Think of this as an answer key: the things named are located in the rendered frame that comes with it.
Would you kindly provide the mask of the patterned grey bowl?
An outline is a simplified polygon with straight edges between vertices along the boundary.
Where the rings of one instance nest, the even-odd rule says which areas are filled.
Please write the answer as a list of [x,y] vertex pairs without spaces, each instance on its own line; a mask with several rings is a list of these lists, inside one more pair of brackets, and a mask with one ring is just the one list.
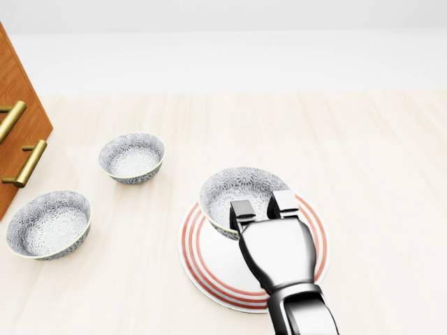
[[198,204],[203,215],[223,236],[238,240],[238,232],[230,227],[230,203],[248,200],[256,218],[267,218],[268,203],[274,191],[289,186],[277,175],[257,167],[229,167],[213,174],[202,185]]
[[91,221],[91,203],[81,193],[70,190],[44,193],[14,214],[6,229],[6,243],[19,257],[56,260],[85,241]]
[[149,133],[127,133],[109,141],[98,155],[98,164],[121,184],[142,184],[161,169],[165,157],[162,141]]

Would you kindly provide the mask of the wooden cabinet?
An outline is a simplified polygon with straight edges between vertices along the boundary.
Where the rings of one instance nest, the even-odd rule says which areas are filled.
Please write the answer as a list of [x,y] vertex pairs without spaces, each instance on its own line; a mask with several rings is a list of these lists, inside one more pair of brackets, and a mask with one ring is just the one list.
[[26,186],[53,126],[0,22],[0,221]]

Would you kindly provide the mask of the white plate with red rings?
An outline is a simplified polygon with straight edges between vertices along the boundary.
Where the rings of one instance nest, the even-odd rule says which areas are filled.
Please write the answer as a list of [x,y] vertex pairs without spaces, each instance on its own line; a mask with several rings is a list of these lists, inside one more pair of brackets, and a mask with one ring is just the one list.
[[238,242],[212,226],[197,202],[179,228],[178,251],[191,282],[214,302],[245,313],[267,313],[268,294],[249,270]]

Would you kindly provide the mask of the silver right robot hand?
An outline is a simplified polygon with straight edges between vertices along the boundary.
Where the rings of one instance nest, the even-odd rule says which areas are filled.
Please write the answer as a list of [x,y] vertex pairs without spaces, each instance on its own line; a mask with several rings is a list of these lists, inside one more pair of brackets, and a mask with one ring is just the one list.
[[315,284],[316,248],[298,216],[290,190],[271,193],[268,218],[258,220],[249,200],[230,203],[230,226],[237,230],[242,257],[270,296],[281,290],[319,292]]

